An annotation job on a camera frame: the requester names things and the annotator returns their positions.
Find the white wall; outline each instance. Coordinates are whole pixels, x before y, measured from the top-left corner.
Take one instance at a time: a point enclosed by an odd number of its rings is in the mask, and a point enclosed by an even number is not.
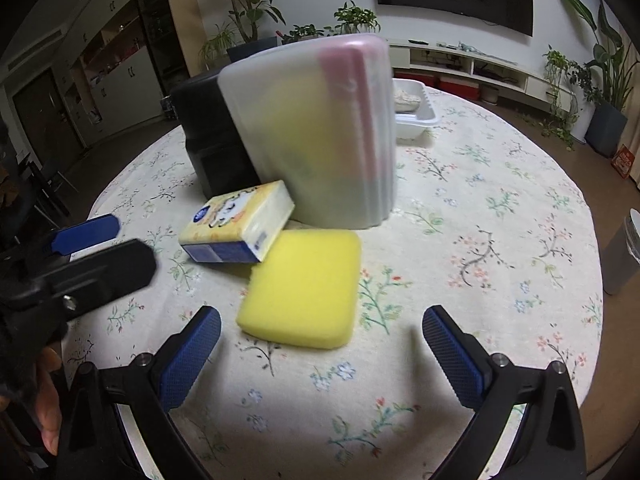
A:
[[[375,9],[382,25],[381,35],[386,38],[423,40],[429,43],[445,41],[470,44],[486,54],[520,63],[542,74],[542,55],[551,44],[571,59],[585,62],[593,59],[593,34],[575,16],[564,8],[561,0],[534,0],[533,38],[505,27],[487,25],[481,20],[459,16],[451,12],[413,7],[377,6],[376,0],[354,0],[358,6]],[[582,0],[597,16],[598,0]],[[228,0],[198,0],[205,30],[208,35],[222,24],[228,10]],[[287,25],[274,25],[264,20],[262,36],[277,28],[288,31],[293,25],[313,23],[316,27],[333,25],[334,12],[345,0],[274,0],[282,11]],[[612,13],[610,22],[618,26]]]

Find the red box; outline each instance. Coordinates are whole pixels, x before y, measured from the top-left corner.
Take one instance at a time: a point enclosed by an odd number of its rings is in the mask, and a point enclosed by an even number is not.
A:
[[[480,85],[472,81],[463,81],[450,77],[441,77],[438,88],[464,99],[478,101],[480,99]]]
[[[434,75],[398,72],[397,70],[394,72],[394,77],[398,79],[413,79],[414,81],[420,81],[421,83],[424,83],[427,86],[433,86],[434,88],[436,88],[438,82]]]

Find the finger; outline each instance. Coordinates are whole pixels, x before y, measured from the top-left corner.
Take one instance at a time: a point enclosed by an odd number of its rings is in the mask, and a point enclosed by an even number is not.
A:
[[[44,347],[38,356],[38,362],[47,372],[58,370],[62,366],[62,359],[53,348]]]
[[[42,430],[40,433],[42,435],[42,443],[44,447],[47,448],[52,455],[58,454],[58,439],[60,438],[60,433],[57,431],[47,431]]]
[[[42,425],[42,441],[47,450],[56,455],[58,453],[58,433],[62,423],[62,414],[58,392],[56,391],[46,368],[38,362],[36,366],[38,376],[38,394],[35,401],[36,417]]]

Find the plastic container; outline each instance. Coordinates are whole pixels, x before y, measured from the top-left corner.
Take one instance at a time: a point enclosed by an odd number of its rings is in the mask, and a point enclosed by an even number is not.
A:
[[[632,209],[600,257],[602,288],[617,294],[640,269],[640,213]]]
[[[287,44],[223,68],[218,83],[260,180],[286,184],[292,218],[363,229],[388,217],[396,122],[385,40]]]
[[[420,96],[420,106],[412,113],[396,113],[398,139],[415,139],[425,128],[440,122],[440,117],[427,95],[427,87],[420,81],[394,78],[394,88]]]

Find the floral tablecloth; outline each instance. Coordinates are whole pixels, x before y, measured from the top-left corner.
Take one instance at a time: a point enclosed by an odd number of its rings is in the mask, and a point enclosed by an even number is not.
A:
[[[204,199],[180,127],[104,190],[91,217],[114,213],[118,242],[140,238],[159,267],[153,285],[83,317],[64,345],[66,371],[125,365],[154,352],[202,304],[222,338],[172,417],[215,478],[428,478],[472,416],[424,342],[442,304],[489,352],[517,365],[565,362],[578,403],[591,383],[602,282],[589,207],[564,171],[491,112],[430,89],[442,115],[421,142],[398,146],[398,200],[360,231],[357,323],[333,351],[256,340],[235,324],[243,266],[200,266],[177,234]],[[495,474],[522,407],[487,465]],[[148,458],[150,477],[160,475]]]

